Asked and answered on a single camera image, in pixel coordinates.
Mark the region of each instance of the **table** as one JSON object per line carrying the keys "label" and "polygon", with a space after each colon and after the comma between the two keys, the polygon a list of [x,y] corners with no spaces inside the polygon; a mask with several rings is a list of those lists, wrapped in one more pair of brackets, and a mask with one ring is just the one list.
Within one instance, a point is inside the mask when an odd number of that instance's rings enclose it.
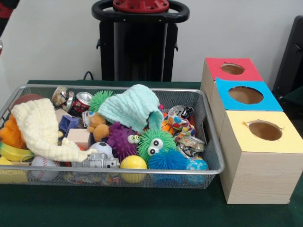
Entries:
{"label": "table", "polygon": [[[124,86],[136,82],[29,81]],[[200,88],[192,82],[141,82],[149,87]],[[288,205],[228,205],[220,179],[206,190],[0,185],[0,226],[301,227],[303,177]]]}

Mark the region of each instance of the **yellow ball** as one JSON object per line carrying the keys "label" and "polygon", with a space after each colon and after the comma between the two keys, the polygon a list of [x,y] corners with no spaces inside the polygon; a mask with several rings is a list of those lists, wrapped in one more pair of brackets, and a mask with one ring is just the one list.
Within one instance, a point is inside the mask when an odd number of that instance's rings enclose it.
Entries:
{"label": "yellow ball", "polygon": [[[121,169],[147,169],[146,162],[137,155],[127,156],[120,165]],[[139,183],[146,174],[121,174],[121,177],[128,183]]]}

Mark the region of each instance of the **red paper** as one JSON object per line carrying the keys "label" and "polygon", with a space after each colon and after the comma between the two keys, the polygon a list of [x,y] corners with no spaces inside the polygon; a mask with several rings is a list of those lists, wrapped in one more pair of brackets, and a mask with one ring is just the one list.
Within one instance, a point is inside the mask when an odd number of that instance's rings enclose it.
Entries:
{"label": "red paper", "polygon": [[[214,81],[216,78],[234,81],[263,81],[257,68],[249,58],[206,58],[206,62]],[[224,64],[239,65],[244,68],[244,72],[239,75],[224,72],[221,69]]]}

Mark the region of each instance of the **teddy bear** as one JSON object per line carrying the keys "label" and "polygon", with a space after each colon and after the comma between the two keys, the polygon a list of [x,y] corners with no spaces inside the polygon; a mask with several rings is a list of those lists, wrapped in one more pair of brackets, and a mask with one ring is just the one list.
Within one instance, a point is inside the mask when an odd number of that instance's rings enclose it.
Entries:
{"label": "teddy bear", "polygon": [[93,134],[95,142],[101,142],[103,138],[109,137],[109,126],[106,125],[106,120],[97,113],[91,117],[87,129]]}

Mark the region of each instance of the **mint green washcloth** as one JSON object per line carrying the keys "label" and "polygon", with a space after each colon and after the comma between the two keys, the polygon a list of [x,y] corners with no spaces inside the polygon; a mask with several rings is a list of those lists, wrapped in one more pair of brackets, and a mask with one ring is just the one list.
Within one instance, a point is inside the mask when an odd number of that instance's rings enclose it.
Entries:
{"label": "mint green washcloth", "polygon": [[107,98],[98,112],[109,122],[132,127],[139,133],[148,125],[160,129],[163,114],[158,109],[159,99],[148,87],[136,84],[124,93]]}

